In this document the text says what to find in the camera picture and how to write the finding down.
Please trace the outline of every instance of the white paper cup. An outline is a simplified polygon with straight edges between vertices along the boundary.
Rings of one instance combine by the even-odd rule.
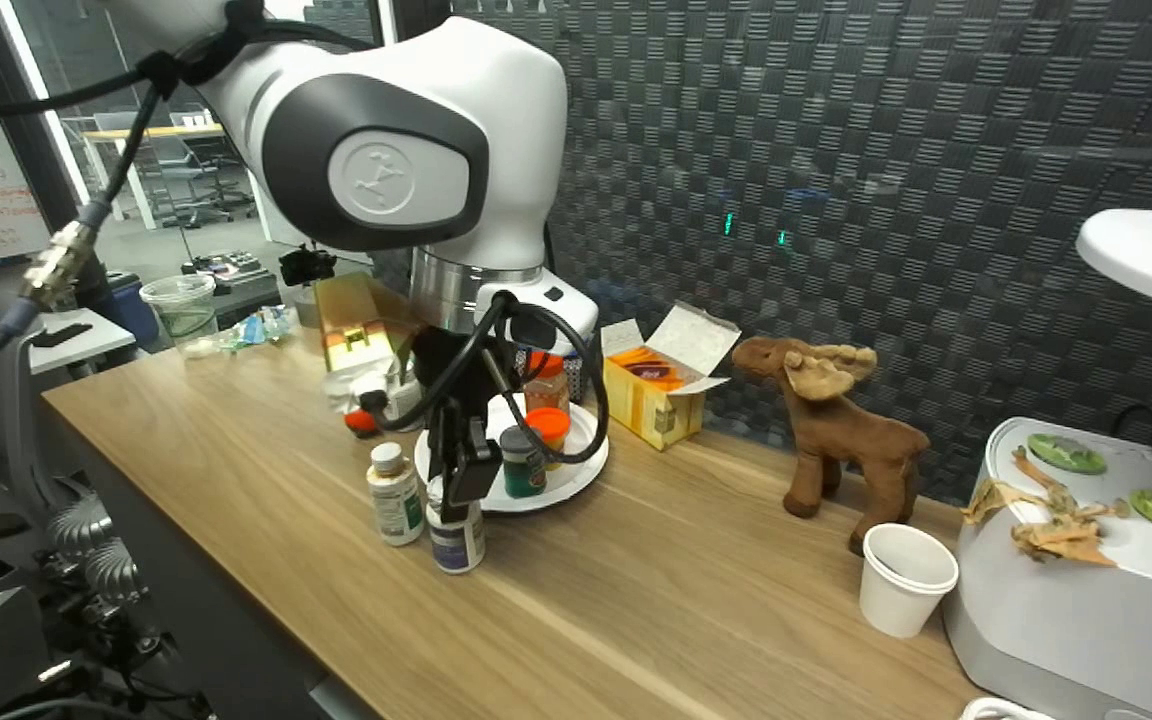
[[[875,524],[865,533],[861,614],[889,634],[922,634],[941,597],[962,580],[962,560],[929,533]]]

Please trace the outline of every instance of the tiled wall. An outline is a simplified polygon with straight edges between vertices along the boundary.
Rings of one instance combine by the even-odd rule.
[[[564,61],[558,258],[609,318],[693,299],[744,331],[871,342],[861,401],[932,437],[943,501],[1005,416],[1110,426],[1152,404],[1152,299],[1072,250],[1097,209],[1152,209],[1152,4],[451,9]],[[759,389],[709,409],[786,444]]]

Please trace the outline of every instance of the orange cup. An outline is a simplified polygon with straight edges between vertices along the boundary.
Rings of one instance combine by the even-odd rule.
[[[539,437],[539,444],[562,450],[570,440],[571,416],[570,409],[533,409],[529,426]]]

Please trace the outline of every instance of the wooden animal figure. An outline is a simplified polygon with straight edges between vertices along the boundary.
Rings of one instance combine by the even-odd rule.
[[[750,334],[737,342],[731,363],[740,374],[776,385],[786,396],[796,444],[786,511],[817,514],[821,495],[842,486],[845,463],[857,463],[865,476],[865,514],[854,526],[854,553],[861,553],[871,524],[903,524],[912,514],[916,460],[929,450],[929,437],[848,401],[848,392],[875,369],[871,346]]]

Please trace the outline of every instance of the white appliance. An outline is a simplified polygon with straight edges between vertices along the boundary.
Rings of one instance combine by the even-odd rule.
[[[1152,210],[1091,216],[1082,256],[1110,280],[1152,297]],[[1152,446],[1025,416],[987,437],[981,480],[1043,491],[1011,457],[1032,437],[1064,437],[1106,460],[1099,476],[1041,463],[1082,502],[1152,486]],[[1043,524],[1043,507],[1010,502],[962,534],[965,574],[950,598],[950,644],[962,669],[981,686],[1056,720],[1152,714],[1152,524],[1136,511],[1099,521],[1099,553],[1118,569],[1041,564],[1016,553],[1016,524]]]

